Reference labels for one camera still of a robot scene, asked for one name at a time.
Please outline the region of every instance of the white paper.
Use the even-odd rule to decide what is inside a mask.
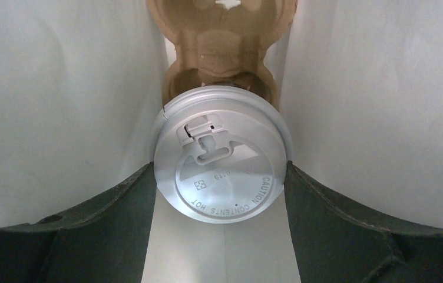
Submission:
[[[161,41],[144,1],[0,1],[0,226],[70,208],[147,162]]]
[[[443,0],[301,1],[281,109],[295,165],[443,227]]]

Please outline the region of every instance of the white plastic lid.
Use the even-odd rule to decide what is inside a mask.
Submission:
[[[283,191],[289,130],[274,107],[249,91],[209,86],[183,93],[159,113],[152,138],[159,191],[193,219],[242,221]]]

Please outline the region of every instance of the brown pulp cup carrier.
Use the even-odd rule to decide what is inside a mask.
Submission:
[[[196,87],[234,85],[278,108],[279,89],[263,59],[291,25],[297,0],[241,0],[231,9],[216,2],[147,0],[176,49],[164,77],[163,104]]]

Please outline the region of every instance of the cardboard cup holder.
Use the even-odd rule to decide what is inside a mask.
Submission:
[[[230,9],[221,2],[147,0],[177,55],[164,78],[163,104],[193,88],[219,84],[251,91],[278,108],[279,89],[263,59],[291,25],[297,0],[241,0]]]

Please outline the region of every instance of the dark green surface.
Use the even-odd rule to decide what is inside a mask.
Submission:
[[[148,164],[36,225],[0,229],[0,282],[140,282],[155,198]]]
[[[0,229],[0,282],[140,282],[155,197],[148,164],[36,225]],[[367,208],[291,162],[285,197],[303,282],[443,282],[443,229]]]
[[[285,197],[302,282],[443,282],[443,229],[370,209],[291,162]]]

